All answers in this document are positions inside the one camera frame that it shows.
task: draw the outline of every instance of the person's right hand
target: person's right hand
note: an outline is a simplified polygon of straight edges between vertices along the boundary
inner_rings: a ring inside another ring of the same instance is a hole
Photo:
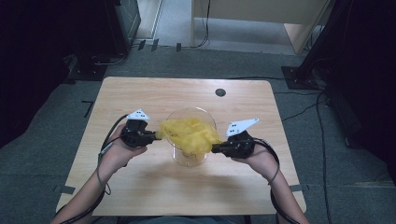
[[[267,148],[259,144],[255,145],[253,153],[247,159],[233,158],[233,160],[248,164],[254,171],[267,180],[272,179],[276,174],[277,162],[275,158]]]

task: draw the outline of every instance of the gray carpet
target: gray carpet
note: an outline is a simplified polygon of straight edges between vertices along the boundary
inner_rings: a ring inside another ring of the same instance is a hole
[[[298,66],[300,56],[159,47],[133,49],[107,77],[282,78],[280,66]],[[267,79],[276,93],[282,119],[313,105],[318,95],[290,92],[284,80]],[[0,223],[47,223],[55,213],[64,184],[101,82],[62,84],[36,114],[25,134],[0,150]],[[293,91],[308,93],[313,91]],[[364,149],[345,146],[342,129],[330,106],[318,105],[323,121],[328,203],[332,223],[395,223],[396,188],[386,165]],[[298,176],[304,187],[306,215],[328,223],[323,190],[321,131],[313,106],[283,122]],[[101,223],[115,223],[105,218]],[[252,216],[252,223],[275,223],[275,216]]]

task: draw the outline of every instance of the hand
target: hand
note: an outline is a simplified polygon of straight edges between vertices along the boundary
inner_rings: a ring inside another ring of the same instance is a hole
[[[272,179],[277,170],[277,162],[273,155],[271,155],[267,148],[259,144],[255,145],[253,153],[247,159],[232,159],[248,164],[254,171],[267,180]]]
[[[120,137],[125,124],[117,127],[116,131],[109,138],[109,142]],[[111,148],[105,153],[100,165],[101,170],[110,172],[111,175],[116,173],[120,168],[126,166],[129,160],[147,151],[146,147],[132,148],[126,146],[123,141],[118,138],[113,141]]]

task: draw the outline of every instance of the yellow cloth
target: yellow cloth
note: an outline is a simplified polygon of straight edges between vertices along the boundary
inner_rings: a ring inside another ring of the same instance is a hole
[[[198,118],[163,121],[160,132],[177,148],[190,154],[208,153],[213,144],[222,142],[216,129]]]

